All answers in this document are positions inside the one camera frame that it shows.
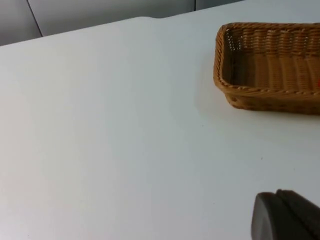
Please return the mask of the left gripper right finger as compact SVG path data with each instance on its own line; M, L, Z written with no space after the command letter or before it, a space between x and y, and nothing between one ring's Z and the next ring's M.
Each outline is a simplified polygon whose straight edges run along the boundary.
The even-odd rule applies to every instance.
M320 207L293 190L276 191L289 211L314 240L320 239Z

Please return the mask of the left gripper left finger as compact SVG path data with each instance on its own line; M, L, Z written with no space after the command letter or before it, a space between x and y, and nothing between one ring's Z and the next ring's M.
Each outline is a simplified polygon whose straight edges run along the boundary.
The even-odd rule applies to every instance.
M261 192L255 197L251 238L253 240L311 240L313 236L293 216L285 202L274 193Z

